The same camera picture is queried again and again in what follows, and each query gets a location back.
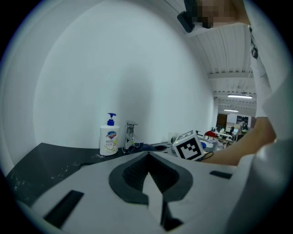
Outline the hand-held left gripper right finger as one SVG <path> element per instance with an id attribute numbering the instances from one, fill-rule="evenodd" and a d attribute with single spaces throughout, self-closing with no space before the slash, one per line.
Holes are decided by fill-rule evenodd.
<path id="1" fill-rule="evenodd" d="M 148 234 L 228 234 L 249 157 L 238 166 L 187 161 L 150 152 Z"/>

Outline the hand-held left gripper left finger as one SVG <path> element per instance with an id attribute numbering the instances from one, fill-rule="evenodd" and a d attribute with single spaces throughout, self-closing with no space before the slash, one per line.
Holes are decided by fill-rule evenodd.
<path id="1" fill-rule="evenodd" d="M 84 195 L 61 227 L 70 234 L 161 234 L 161 194 L 150 174 L 143 183 L 143 192 L 150 197 L 148 205 L 127 203 L 109 185 L 109 174 L 119 164 L 134 156 L 120 157 L 85 166 L 47 190 L 32 205 L 44 217 L 71 190 Z"/>

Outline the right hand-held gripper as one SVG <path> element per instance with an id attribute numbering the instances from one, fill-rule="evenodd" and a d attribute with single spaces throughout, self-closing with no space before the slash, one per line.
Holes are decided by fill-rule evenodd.
<path id="1" fill-rule="evenodd" d="M 179 158 L 186 160 L 198 160 L 204 156 L 202 144 L 194 130 L 179 135 L 173 142 L 173 145 L 168 142 L 163 142 L 154 144 L 153 146 L 158 152 L 173 157 L 176 154 Z"/>

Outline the person's right forearm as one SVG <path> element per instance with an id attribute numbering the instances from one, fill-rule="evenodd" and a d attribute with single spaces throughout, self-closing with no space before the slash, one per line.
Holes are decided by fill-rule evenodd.
<path id="1" fill-rule="evenodd" d="M 256 154 L 263 146 L 275 141 L 276 134 L 266 117 L 256 119 L 255 127 L 231 146 L 208 153 L 201 162 L 237 166 L 242 157 Z"/>

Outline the white soap bottle blue pump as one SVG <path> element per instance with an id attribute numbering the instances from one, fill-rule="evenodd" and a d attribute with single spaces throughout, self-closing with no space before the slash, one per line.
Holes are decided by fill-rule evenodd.
<path id="1" fill-rule="evenodd" d="M 100 154 L 103 156 L 111 156 L 118 152 L 119 130 L 120 127 L 115 124 L 113 116 L 110 115 L 107 124 L 100 126 Z"/>

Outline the person's white shirt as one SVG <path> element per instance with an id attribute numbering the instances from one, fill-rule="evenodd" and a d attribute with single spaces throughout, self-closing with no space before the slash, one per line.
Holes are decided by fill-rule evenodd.
<path id="1" fill-rule="evenodd" d="M 293 143 L 293 58 L 280 32 L 253 0 L 244 0 L 250 20 L 251 68 L 256 117 L 266 117 L 278 140 Z"/>

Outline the dark blue towel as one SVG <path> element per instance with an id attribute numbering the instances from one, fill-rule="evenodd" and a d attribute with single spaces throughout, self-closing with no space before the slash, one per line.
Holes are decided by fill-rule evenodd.
<path id="1" fill-rule="evenodd" d="M 156 148 L 153 145 L 149 145 L 149 144 L 143 144 L 140 147 L 135 147 L 132 145 L 128 148 L 129 154 L 135 154 L 142 151 L 156 151 Z"/>

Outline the chrome faucet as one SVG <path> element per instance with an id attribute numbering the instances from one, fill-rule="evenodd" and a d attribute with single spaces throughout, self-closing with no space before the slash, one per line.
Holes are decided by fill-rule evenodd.
<path id="1" fill-rule="evenodd" d="M 122 149 L 124 153 L 128 152 L 130 147 L 139 148 L 144 144 L 144 142 L 134 134 L 135 126 L 137 126 L 137 123 L 134 121 L 127 120 L 125 123 L 125 142 Z"/>

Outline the black marble vanity counter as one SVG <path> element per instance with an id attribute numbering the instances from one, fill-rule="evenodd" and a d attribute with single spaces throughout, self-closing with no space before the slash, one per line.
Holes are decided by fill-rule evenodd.
<path id="1" fill-rule="evenodd" d="M 173 157 L 158 151 L 125 154 L 122 150 L 111 156 L 102 156 L 98 149 L 41 143 L 17 163 L 6 180 L 11 186 L 15 206 L 30 208 L 47 190 L 85 166 L 134 156 L 133 159 L 119 164 L 110 172 L 109 185 L 110 187 L 116 185 L 122 193 L 129 191 L 138 195 L 137 199 L 132 200 L 133 203 L 147 205 L 148 197 L 143 194 L 142 188 L 146 175 L 150 173 L 148 166 L 150 152 Z M 55 206 L 60 203 L 70 204 L 71 200 L 79 203 L 83 195 L 82 192 L 71 190 Z"/>

